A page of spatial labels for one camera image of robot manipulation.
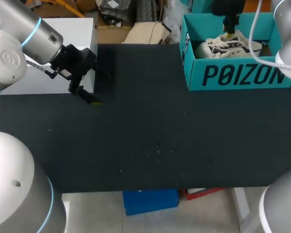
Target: shoelace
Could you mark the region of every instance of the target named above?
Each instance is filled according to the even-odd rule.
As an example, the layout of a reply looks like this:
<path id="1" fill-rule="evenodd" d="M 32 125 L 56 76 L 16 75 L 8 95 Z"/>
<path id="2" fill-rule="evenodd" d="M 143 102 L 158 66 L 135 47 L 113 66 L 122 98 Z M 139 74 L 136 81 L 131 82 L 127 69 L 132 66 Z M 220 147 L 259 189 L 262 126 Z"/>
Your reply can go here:
<path id="1" fill-rule="evenodd" d="M 222 41 L 220 38 L 215 38 L 215 39 L 208 38 L 208 39 L 206 39 L 206 42 L 208 44 L 214 45 L 213 47 L 215 47 L 215 46 L 220 47 L 220 48 L 228 47 L 228 43 L 225 41 Z"/>

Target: cardboard box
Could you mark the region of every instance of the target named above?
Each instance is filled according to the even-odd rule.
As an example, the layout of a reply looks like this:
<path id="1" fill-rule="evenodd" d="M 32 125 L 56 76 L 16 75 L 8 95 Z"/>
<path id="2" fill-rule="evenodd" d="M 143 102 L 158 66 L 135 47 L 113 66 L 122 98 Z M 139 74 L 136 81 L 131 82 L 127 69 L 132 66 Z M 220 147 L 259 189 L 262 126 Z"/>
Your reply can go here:
<path id="1" fill-rule="evenodd" d="M 64 0 L 72 8 L 78 11 L 75 0 Z M 40 6 L 34 7 L 35 12 L 41 18 L 68 18 L 77 17 L 74 13 L 66 9 L 61 4 L 42 2 Z"/>
<path id="2" fill-rule="evenodd" d="M 256 12 L 259 0 L 246 0 L 243 12 Z M 264 0 L 261 6 L 261 12 L 271 11 L 271 0 Z"/>
<path id="3" fill-rule="evenodd" d="M 120 27 L 107 25 L 98 15 L 95 28 L 97 29 L 98 44 L 121 44 L 131 31 L 132 24 L 122 22 Z"/>
<path id="4" fill-rule="evenodd" d="M 77 8 L 82 12 L 86 13 L 96 9 L 95 0 L 77 0 Z"/>
<path id="5" fill-rule="evenodd" d="M 240 25 L 237 26 L 237 29 L 247 38 L 254 16 L 254 13 L 244 13 L 240 16 Z M 222 20 L 223 17 L 216 17 L 212 14 L 184 16 L 179 46 L 189 90 L 285 88 L 291 86 L 291 79 L 285 77 L 278 68 L 257 63 L 251 57 L 196 59 L 194 42 L 202 42 L 207 38 L 216 38 L 222 34 Z M 272 56 L 265 56 L 263 60 L 274 62 L 281 42 L 271 13 L 260 14 L 253 39 L 268 45 Z"/>
<path id="6" fill-rule="evenodd" d="M 182 3 L 187 4 L 189 11 L 192 13 L 211 13 L 212 0 L 181 0 Z M 256 12 L 259 0 L 246 0 L 243 9 L 244 13 Z M 264 0 L 261 6 L 261 12 L 271 11 L 271 0 Z"/>

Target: black tabletop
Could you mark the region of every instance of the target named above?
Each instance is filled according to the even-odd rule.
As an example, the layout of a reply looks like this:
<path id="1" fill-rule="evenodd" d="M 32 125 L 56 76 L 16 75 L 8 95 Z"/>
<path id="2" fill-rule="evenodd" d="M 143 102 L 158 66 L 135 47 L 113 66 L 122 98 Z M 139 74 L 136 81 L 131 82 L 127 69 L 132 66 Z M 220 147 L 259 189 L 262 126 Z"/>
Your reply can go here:
<path id="1" fill-rule="evenodd" d="M 0 96 L 0 131 L 59 192 L 262 186 L 291 168 L 291 88 L 189 92 L 177 45 L 101 45 L 98 62 L 102 106 Z"/>

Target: cable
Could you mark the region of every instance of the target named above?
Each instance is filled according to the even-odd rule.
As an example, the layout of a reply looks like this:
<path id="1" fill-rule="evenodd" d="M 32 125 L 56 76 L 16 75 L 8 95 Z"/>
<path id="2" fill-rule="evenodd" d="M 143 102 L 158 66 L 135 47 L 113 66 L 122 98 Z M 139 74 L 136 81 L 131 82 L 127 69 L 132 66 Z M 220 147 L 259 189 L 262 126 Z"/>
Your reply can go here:
<path id="1" fill-rule="evenodd" d="M 282 68 L 282 69 L 290 69 L 291 70 L 291 65 L 279 64 L 279 63 L 275 63 L 275 62 L 269 62 L 269 61 L 262 60 L 262 59 L 258 58 L 253 52 L 253 49 L 252 49 L 253 34 L 254 34 L 254 29 L 256 27 L 257 20 L 258 20 L 258 17 L 259 17 L 259 13 L 260 13 L 260 10 L 261 10 L 262 2 L 263 2 L 263 0 L 259 0 L 257 12 L 256 12 L 256 15 L 255 15 L 255 17 L 253 19 L 253 23 L 252 23 L 251 30 L 250 30 L 249 50 L 250 50 L 251 56 L 254 58 L 254 60 L 256 60 L 257 62 L 262 63 L 264 65 L 271 66 L 271 67 Z"/>
<path id="2" fill-rule="evenodd" d="M 44 69 L 42 66 L 39 66 L 34 62 L 27 60 L 27 64 L 31 65 L 34 68 L 37 68 L 38 70 L 42 71 L 43 73 L 46 73 L 51 79 L 54 79 L 55 76 L 57 75 L 57 72 L 51 73 L 48 70 Z"/>
<path id="3" fill-rule="evenodd" d="M 27 60 L 27 64 L 33 66 L 34 68 L 39 69 L 40 71 L 42 71 L 42 72 L 44 72 L 44 73 L 45 73 L 45 71 L 46 71 L 46 69 L 44 69 L 43 67 L 37 65 L 37 64 L 34 63 L 34 62 L 31 62 L 31 61 L 28 61 L 28 60 Z"/>

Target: sneaker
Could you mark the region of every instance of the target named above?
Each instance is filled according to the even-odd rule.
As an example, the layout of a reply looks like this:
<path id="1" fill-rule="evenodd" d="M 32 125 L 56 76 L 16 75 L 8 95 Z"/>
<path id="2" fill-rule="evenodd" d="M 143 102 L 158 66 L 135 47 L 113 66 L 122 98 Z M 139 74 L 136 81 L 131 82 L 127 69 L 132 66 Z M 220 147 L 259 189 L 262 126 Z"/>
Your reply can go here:
<path id="1" fill-rule="evenodd" d="M 252 47 L 256 56 L 259 56 L 262 44 L 253 41 Z M 201 43 L 197 47 L 195 55 L 197 58 L 250 57 L 249 40 L 238 30 L 232 36 L 225 33 Z"/>

